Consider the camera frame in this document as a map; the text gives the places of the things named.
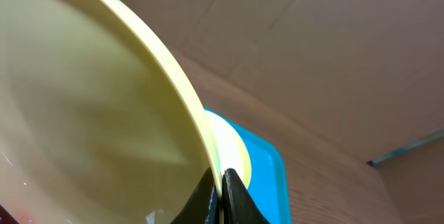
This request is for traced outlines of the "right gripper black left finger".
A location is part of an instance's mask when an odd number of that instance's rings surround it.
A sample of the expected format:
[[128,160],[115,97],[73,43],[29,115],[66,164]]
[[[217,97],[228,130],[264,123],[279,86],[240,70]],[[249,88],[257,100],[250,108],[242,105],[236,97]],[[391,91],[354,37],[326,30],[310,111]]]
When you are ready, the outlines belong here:
[[171,224],[218,224],[219,199],[211,168],[198,182],[189,200]]

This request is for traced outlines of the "yellow plate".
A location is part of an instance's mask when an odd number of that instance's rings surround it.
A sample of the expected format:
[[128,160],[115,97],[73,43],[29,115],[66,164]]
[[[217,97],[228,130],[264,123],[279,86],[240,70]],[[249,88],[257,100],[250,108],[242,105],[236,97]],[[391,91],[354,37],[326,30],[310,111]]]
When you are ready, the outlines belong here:
[[206,113],[120,0],[1,0],[1,206],[19,223],[172,221],[205,173]]
[[216,167],[221,176],[234,169],[245,188],[250,185],[252,165],[250,155],[240,134],[223,117],[206,110],[216,144]]

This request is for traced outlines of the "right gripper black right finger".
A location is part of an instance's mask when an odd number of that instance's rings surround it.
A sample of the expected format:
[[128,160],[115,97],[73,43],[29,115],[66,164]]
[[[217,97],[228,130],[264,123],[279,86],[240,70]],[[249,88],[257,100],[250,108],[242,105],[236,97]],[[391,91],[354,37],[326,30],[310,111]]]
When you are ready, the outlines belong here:
[[225,224],[270,224],[258,210],[234,169],[225,171],[222,190],[223,220]]

